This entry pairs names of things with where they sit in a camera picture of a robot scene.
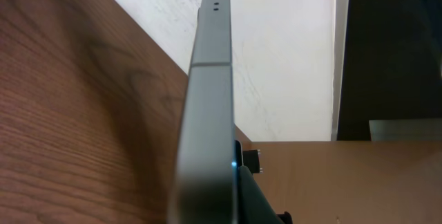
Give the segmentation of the blue screen Galaxy smartphone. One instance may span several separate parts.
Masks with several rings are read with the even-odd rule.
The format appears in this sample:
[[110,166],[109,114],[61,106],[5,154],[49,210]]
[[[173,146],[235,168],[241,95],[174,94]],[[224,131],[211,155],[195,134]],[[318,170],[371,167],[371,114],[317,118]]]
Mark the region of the blue screen Galaxy smartphone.
[[237,223],[231,0],[202,0],[168,223]]

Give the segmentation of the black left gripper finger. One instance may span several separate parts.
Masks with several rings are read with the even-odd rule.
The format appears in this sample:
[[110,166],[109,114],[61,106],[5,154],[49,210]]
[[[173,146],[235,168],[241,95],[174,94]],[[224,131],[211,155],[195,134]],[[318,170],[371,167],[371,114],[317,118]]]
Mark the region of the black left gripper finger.
[[274,212],[253,175],[262,172],[259,150],[244,150],[236,140],[239,224],[293,224],[289,212]]

